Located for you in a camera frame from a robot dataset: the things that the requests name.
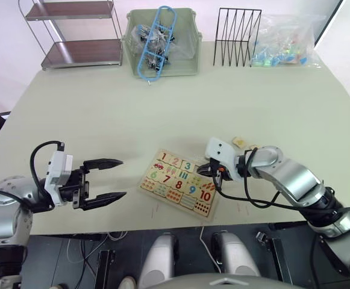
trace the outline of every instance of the black floor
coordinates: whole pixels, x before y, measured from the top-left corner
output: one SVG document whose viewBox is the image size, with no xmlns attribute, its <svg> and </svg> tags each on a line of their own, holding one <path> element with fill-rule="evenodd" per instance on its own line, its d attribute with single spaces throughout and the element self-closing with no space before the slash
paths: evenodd
<svg viewBox="0 0 350 289">
<path fill-rule="evenodd" d="M 200 230 L 200 227 L 192 227 L 129 232 L 121 241 L 107 240 L 97 252 L 90 256 L 89 261 L 96 270 L 98 251 L 115 250 L 116 260 L 110 266 L 108 288 L 117 289 L 124 276 L 133 276 L 138 279 L 145 257 L 154 240 L 164 232 L 171 232 L 178 237 L 180 243 L 180 258 L 175 266 L 175 276 L 214 272 L 214 266 L 199 241 Z M 313 232 L 307 225 L 283 230 L 271 230 L 267 224 L 205 227 L 203 239 L 207 246 L 210 247 L 212 233 L 221 230 L 235 233 L 241 238 L 258 265 L 261 275 L 271 279 L 278 279 L 272 254 L 255 240 L 255 235 L 258 231 L 262 231 L 269 237 L 279 237 L 283 242 L 293 283 L 305 288 L 313 288 L 308 261 Z M 82 259 L 79 243 L 79 240 L 70 241 L 69 257 L 71 261 Z M 99 241 L 85 241 L 87 252 L 99 243 Z M 21 288 L 48 289 L 51 285 L 66 284 L 69 289 L 74 289 L 80 278 L 83 264 L 72 264 L 67 260 L 67 244 L 67 238 L 31 236 L 28 258 L 23 264 Z M 316 248 L 314 263 L 321 289 L 350 288 L 350 281 L 335 272 L 319 247 Z M 94 283 L 95 279 L 87 269 L 79 288 L 91 289 L 94 288 Z"/>
</svg>

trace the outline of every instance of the white table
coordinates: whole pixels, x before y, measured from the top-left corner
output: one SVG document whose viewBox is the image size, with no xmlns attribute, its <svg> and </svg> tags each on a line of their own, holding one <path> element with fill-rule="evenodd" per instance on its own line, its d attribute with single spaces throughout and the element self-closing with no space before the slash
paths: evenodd
<svg viewBox="0 0 350 289">
<path fill-rule="evenodd" d="M 117 158 L 124 165 L 93 170 L 90 197 L 127 191 L 97 210 L 72 205 L 34 215 L 32 234 L 104 232 L 199 226 L 199 219 L 137 190 L 159 148 L 201 160 L 212 136 L 227 142 L 276 145 L 311 169 L 350 206 L 350 98 L 326 68 L 212 66 L 213 44 L 203 43 L 197 76 L 162 78 L 151 86 L 121 67 L 40 71 L 0 132 L 0 180 L 30 176 L 29 157 L 41 142 L 61 140 L 77 168 L 84 160 Z M 44 177 L 55 147 L 39 152 Z M 249 182 L 253 197 L 271 199 L 266 181 Z M 244 196 L 243 184 L 223 190 Z M 283 197 L 280 202 L 286 204 Z M 302 220 L 299 213 L 220 198 L 203 225 Z"/>
</svg>

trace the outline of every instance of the metal shelf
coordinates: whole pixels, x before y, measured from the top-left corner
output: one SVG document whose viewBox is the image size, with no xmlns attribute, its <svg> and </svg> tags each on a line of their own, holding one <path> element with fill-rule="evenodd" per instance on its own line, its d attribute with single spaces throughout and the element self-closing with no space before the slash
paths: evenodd
<svg viewBox="0 0 350 289">
<path fill-rule="evenodd" d="M 41 66 L 47 68 L 121 65 L 119 39 L 55 42 Z"/>
<path fill-rule="evenodd" d="M 112 1 L 35 3 L 25 16 L 27 21 L 111 18 Z"/>
</svg>

